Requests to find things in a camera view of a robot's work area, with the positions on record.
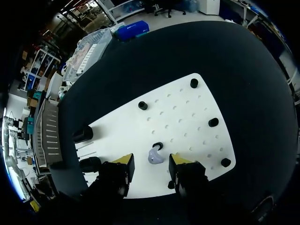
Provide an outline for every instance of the black table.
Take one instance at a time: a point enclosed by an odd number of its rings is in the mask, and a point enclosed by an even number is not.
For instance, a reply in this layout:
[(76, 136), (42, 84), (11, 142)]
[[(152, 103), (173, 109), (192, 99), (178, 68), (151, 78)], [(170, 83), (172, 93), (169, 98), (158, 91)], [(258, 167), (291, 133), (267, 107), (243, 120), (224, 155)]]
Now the black table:
[[(295, 165), (297, 121), (285, 76), (247, 29), (226, 22), (189, 22), (108, 46), (59, 105), (65, 168), (51, 168), (56, 188), (76, 197), (87, 188), (72, 133), (155, 88), (191, 73), (207, 83), (225, 119), (236, 166), (211, 183), (229, 203), (253, 208), (282, 194)], [(120, 221), (185, 224), (175, 195), (124, 200)]]

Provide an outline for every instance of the blue container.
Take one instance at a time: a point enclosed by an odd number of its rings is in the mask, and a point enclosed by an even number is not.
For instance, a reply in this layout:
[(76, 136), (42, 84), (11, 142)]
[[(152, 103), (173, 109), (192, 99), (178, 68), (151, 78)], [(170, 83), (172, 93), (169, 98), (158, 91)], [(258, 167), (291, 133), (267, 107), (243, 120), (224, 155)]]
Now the blue container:
[(149, 26), (145, 21), (138, 21), (118, 29), (118, 37), (121, 41), (127, 41), (138, 35), (149, 31)]

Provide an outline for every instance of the metal rack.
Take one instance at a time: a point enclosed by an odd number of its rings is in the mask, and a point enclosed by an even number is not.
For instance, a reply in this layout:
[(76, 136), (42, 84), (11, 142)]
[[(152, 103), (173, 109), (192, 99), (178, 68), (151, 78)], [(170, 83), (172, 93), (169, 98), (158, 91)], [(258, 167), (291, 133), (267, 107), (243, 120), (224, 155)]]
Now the metal rack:
[[(42, 60), (41, 60), (41, 62), (40, 62), (40, 64), (39, 64), (39, 66), (37, 67), (36, 73), (33, 73), (33, 72), (32, 72), (32, 69), (33, 69), (34, 66), (36, 65), (36, 63), (37, 63), (37, 58), (38, 58), (38, 55), (39, 55), (40, 53), (43, 54)], [(40, 71), (40, 69), (41, 69), (41, 66), (42, 66), (42, 64), (43, 64), (43, 62), (44, 62), (44, 60), (45, 60), (45, 58), (46, 58), (47, 56), (48, 56), (49, 58), (51, 58), (51, 60), (50, 60), (50, 62), (49, 62), (49, 64), (48, 64), (46, 70), (44, 71), (44, 74), (46, 74), (46, 72), (49, 70), (49, 68), (50, 68), (50, 66), (52, 65), (52, 63), (53, 63), (54, 60), (60, 62), (60, 59), (56, 58), (55, 56), (51, 55), (50, 53), (46, 52), (46, 51), (43, 50), (43, 49), (39, 49), (38, 52), (37, 52), (37, 54), (36, 54), (36, 56), (35, 56), (35, 58), (34, 58), (34, 61), (32, 62), (32, 65), (31, 65), (30, 70), (29, 70), (28, 72), (25, 73), (25, 74), (27, 75), (26, 80), (25, 80), (25, 86), (24, 86), (24, 88), (22, 88), (22, 89), (20, 89), (20, 90), (27, 91), (28, 89), (32, 89), (35, 80), (36, 80), (36, 79), (41, 79), (41, 76), (39, 76), (38, 73), (39, 73), (39, 71)], [(33, 76), (33, 77), (34, 77), (34, 78), (33, 78), (33, 82), (32, 82), (32, 85), (31, 85), (30, 87), (27, 87), (27, 86), (28, 86), (28, 85), (27, 85), (27, 84), (28, 84), (28, 79), (29, 79), (30, 76)]]
[(96, 0), (96, 1), (99, 3), (99, 5), (103, 8), (103, 10), (105, 11), (105, 13), (110, 17), (110, 19), (115, 24), (117, 24), (120, 20), (125, 19), (126, 17), (129, 17), (129, 16), (131, 16), (131, 15), (133, 15), (135, 13), (139, 13), (139, 12), (142, 12), (142, 11), (145, 10), (145, 8), (141, 8), (141, 9), (135, 10), (133, 12), (127, 13), (127, 14), (125, 14), (123, 16), (119, 16), (119, 17), (115, 18), (114, 15), (113, 15), (113, 13), (112, 13), (112, 11), (114, 9), (119, 8), (119, 7), (121, 7), (121, 6), (123, 6), (123, 5), (127, 4), (127, 3), (130, 3), (130, 2), (132, 2), (134, 0), (125, 1), (125, 2), (123, 2), (123, 3), (121, 3), (121, 4), (117, 5), (117, 6), (114, 6), (114, 7), (110, 8), (110, 9), (108, 9), (101, 0)]

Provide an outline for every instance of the black mat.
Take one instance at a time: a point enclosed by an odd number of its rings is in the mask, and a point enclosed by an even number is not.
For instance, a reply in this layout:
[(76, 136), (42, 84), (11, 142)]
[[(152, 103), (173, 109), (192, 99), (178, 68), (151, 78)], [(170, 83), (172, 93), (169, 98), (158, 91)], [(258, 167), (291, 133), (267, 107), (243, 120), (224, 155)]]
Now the black mat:
[[(211, 90), (236, 155), (235, 168), (212, 184), (229, 203), (241, 203), (248, 209), (266, 192), (277, 199), (294, 169), (298, 132), (284, 74), (247, 29), (208, 21), (163, 28), (112, 49), (75, 83), (59, 106), (66, 165), (51, 169), (56, 188), (78, 196), (87, 187), (71, 138), (74, 131), (191, 73), (199, 73)], [(130, 224), (167, 224), (170, 219), (184, 224), (174, 201), (174, 195), (125, 200), (123, 219)]]

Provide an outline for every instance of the shelf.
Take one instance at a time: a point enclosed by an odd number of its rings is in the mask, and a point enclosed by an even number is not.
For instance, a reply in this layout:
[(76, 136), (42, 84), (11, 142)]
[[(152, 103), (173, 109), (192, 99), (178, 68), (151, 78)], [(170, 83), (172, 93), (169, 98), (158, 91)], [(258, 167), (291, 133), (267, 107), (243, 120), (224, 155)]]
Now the shelf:
[(141, 9), (138, 9), (138, 10), (133, 11), (131, 13), (125, 14), (123, 16), (120, 16), (120, 17), (116, 18), (116, 21), (122, 20), (122, 19), (124, 19), (124, 18), (126, 18), (128, 16), (131, 16), (131, 15), (135, 14), (135, 13), (142, 12), (143, 10), (145, 10), (145, 8), (141, 8)]
[(129, 3), (129, 2), (131, 2), (131, 1), (134, 1), (134, 0), (125, 1), (125, 2), (123, 2), (122, 4), (119, 4), (119, 5), (115, 6), (115, 7), (110, 8), (108, 11), (112, 11), (112, 10), (114, 10), (115, 8), (118, 8), (118, 7), (120, 7), (120, 6), (123, 6), (123, 5), (125, 5), (126, 3)]

